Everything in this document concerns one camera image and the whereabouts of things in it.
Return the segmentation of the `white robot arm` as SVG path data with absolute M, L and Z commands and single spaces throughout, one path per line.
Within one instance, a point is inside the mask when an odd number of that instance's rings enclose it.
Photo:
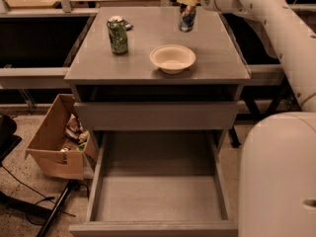
M 177 0 L 260 22 L 299 112 L 249 132 L 240 160 L 238 237 L 316 237 L 316 39 L 285 0 Z

